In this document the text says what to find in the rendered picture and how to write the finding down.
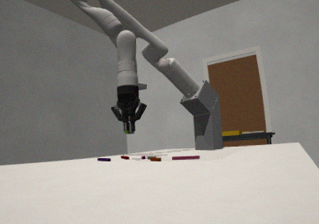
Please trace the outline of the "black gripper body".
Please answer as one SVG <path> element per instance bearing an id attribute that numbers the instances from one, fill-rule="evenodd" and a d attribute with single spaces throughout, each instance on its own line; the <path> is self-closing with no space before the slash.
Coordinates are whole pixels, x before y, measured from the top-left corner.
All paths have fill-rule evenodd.
<path id="1" fill-rule="evenodd" d="M 128 113 L 128 101 L 132 102 L 132 112 L 138 108 L 138 86 L 135 85 L 123 85 L 117 87 L 117 105 L 121 109 L 120 102 L 125 103 L 125 113 Z"/>

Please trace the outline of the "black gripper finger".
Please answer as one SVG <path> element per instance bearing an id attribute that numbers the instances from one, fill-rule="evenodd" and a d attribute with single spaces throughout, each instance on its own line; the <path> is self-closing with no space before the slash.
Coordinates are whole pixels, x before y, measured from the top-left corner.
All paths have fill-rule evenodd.
<path id="1" fill-rule="evenodd" d="M 136 110 L 132 112 L 132 102 L 128 101 L 128 108 L 129 108 L 129 133 L 134 133 L 135 131 L 135 121 L 139 120 L 145 111 L 147 105 L 142 102 L 138 102 L 138 111 Z"/>
<path id="2" fill-rule="evenodd" d="M 119 106 L 116 105 L 115 107 L 111 107 L 111 110 L 115 114 L 116 118 L 119 121 L 122 121 L 124 123 L 124 131 L 129 131 L 129 114 L 125 113 L 125 103 L 121 102 L 121 113 L 119 112 Z M 123 118 L 122 118 L 123 116 Z"/>

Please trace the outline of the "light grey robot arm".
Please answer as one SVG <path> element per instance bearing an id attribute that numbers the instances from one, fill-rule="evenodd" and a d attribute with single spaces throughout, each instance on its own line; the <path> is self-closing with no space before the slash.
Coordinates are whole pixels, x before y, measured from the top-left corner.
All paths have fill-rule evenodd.
<path id="1" fill-rule="evenodd" d="M 113 0 L 98 0 L 102 8 L 88 6 L 88 0 L 71 1 L 110 37 L 117 48 L 117 87 L 135 85 L 139 91 L 147 89 L 145 83 L 138 83 L 136 37 L 139 37 L 149 43 L 142 50 L 144 58 L 186 98 L 199 90 L 199 84 L 174 58 L 161 59 L 168 53 L 167 46 Z"/>

